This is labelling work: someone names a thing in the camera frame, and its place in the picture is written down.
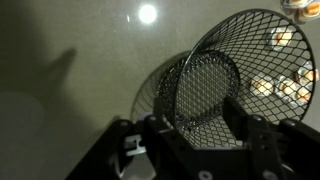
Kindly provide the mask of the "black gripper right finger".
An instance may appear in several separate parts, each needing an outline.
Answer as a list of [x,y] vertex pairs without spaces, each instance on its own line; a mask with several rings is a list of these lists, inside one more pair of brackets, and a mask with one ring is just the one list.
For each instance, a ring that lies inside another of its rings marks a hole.
[[232,135],[251,149],[265,150],[266,120],[260,115],[248,114],[242,106],[232,97],[226,96],[223,104],[223,119]]

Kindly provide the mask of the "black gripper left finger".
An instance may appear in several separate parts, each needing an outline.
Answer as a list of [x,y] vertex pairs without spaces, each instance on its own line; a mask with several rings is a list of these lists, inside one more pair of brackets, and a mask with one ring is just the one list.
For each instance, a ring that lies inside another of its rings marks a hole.
[[154,100],[152,114],[144,120],[144,142],[151,157],[189,157],[197,150],[178,132],[164,121],[161,99]]

